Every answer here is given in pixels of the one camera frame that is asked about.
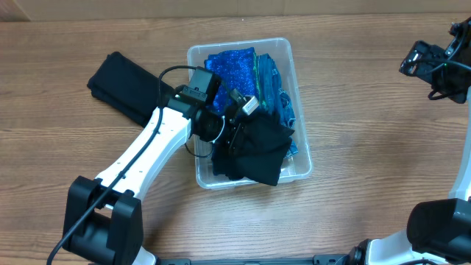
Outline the blue denim jeans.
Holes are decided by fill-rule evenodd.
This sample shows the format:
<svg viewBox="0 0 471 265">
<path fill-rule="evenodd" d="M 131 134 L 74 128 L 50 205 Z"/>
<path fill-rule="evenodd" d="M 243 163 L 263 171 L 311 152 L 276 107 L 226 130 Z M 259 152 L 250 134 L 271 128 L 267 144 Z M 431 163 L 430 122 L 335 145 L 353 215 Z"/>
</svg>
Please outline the blue denim jeans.
<svg viewBox="0 0 471 265">
<path fill-rule="evenodd" d="M 290 129 L 294 129 L 296 118 L 291 106 L 291 99 L 282 88 L 282 80 L 274 60 L 268 54 L 257 55 L 257 57 L 258 80 L 260 85 L 260 96 L 257 99 L 260 105 L 253 114 L 267 113 L 272 116 L 277 116 L 279 122 L 282 125 Z M 236 89 L 229 91 L 228 95 L 231 99 L 231 103 L 228 105 L 228 107 L 235 106 L 237 110 L 241 110 L 243 98 L 245 95 Z M 224 121 L 226 121 L 225 112 L 227 111 L 228 107 L 225 109 L 222 115 L 219 115 L 213 110 L 213 103 L 210 105 L 209 109 L 211 112 L 221 116 Z M 222 133 L 221 138 L 216 140 L 216 144 L 223 144 L 226 132 L 227 129 Z M 292 155 L 297 153 L 297 146 L 292 141 L 285 158 L 290 158 Z"/>
</svg>

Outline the small black cloth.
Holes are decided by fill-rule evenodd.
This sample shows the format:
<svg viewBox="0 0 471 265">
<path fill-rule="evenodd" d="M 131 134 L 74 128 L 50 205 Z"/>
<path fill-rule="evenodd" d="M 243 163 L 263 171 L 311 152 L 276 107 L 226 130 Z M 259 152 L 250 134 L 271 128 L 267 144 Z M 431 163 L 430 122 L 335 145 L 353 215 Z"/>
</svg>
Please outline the small black cloth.
<svg viewBox="0 0 471 265">
<path fill-rule="evenodd" d="M 237 156 L 241 173 L 257 183 L 276 186 L 294 130 L 282 125 L 277 116 L 255 113 L 248 116 L 246 133 L 249 151 Z"/>
</svg>

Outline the sparkly blue cloth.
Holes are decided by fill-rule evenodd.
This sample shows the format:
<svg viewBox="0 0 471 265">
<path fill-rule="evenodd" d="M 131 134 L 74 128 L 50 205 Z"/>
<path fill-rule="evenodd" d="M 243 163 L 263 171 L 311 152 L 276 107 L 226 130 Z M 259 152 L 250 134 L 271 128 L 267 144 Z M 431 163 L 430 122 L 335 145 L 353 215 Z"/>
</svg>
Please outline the sparkly blue cloth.
<svg viewBox="0 0 471 265">
<path fill-rule="evenodd" d="M 236 89 L 245 96 L 259 98 L 258 57 L 253 47 L 210 54 L 204 64 L 222 79 L 213 101 L 213 110 L 219 115 L 231 103 L 229 91 Z"/>
</svg>

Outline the large black cloth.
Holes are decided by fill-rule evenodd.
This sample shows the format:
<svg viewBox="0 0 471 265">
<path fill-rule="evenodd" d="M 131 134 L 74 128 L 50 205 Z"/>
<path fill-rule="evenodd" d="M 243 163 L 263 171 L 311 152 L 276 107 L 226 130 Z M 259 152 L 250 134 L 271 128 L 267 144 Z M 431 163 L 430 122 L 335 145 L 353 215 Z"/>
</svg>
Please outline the large black cloth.
<svg viewBox="0 0 471 265">
<path fill-rule="evenodd" d="M 168 101 L 173 88 L 123 56 L 109 54 L 89 79 L 91 95 L 145 127 L 161 99 Z"/>
</svg>

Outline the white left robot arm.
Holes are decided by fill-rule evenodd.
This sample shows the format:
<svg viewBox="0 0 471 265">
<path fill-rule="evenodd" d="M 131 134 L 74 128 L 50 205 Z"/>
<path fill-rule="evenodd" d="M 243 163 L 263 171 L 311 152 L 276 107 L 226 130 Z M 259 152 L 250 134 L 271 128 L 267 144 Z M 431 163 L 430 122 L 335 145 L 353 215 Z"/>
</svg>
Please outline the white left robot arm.
<svg viewBox="0 0 471 265">
<path fill-rule="evenodd" d="M 156 108 L 128 149 L 94 179 L 79 176 L 68 190 L 63 237 L 49 255 L 64 249 L 95 264 L 159 264 L 143 246 L 142 203 L 171 156 L 192 135 L 219 144 L 236 115 L 257 107 L 254 93 L 228 89 L 224 115 L 209 107 L 220 87 L 217 74 L 195 67 L 188 85 L 154 86 Z"/>
</svg>

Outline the long black cloth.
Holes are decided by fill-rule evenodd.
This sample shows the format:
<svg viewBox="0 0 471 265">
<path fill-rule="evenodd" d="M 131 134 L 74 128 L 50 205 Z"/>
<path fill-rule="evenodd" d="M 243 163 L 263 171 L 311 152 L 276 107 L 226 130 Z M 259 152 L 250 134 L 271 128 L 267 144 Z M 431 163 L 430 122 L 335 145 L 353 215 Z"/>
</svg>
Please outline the long black cloth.
<svg viewBox="0 0 471 265">
<path fill-rule="evenodd" d="M 239 169 L 240 158 L 230 155 L 222 144 L 214 145 L 211 160 L 214 175 L 224 175 L 231 181 L 241 180 L 244 177 Z"/>
</svg>

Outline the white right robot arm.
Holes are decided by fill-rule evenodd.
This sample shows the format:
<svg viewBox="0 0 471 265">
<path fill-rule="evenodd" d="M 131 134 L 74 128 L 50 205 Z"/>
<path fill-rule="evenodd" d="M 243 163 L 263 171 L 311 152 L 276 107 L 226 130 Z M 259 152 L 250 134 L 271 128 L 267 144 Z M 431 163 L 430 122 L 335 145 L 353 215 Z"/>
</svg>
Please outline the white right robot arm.
<svg viewBox="0 0 471 265">
<path fill-rule="evenodd" d="M 431 101 L 470 103 L 470 20 L 451 25 L 453 40 L 443 49 L 418 40 L 400 65 L 400 73 L 431 86 Z M 421 202 L 405 230 L 382 239 L 366 239 L 337 264 L 465 264 L 470 262 L 470 139 L 447 199 Z"/>
</svg>

